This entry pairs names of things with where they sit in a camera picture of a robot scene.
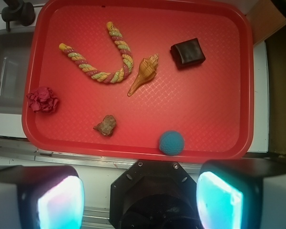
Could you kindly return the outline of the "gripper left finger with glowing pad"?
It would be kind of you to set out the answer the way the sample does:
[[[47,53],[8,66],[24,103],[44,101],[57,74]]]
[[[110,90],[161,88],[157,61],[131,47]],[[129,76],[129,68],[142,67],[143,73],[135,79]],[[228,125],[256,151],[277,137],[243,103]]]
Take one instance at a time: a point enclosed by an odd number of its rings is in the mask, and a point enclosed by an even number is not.
[[[79,229],[83,212],[72,166],[0,166],[0,229]]]

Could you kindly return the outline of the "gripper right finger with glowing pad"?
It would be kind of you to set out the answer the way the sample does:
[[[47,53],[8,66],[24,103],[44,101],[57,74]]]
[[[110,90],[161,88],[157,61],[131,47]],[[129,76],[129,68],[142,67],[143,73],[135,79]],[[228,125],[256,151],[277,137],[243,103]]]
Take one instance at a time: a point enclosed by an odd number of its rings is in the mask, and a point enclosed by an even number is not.
[[[286,161],[208,160],[196,201],[205,229],[286,229]]]

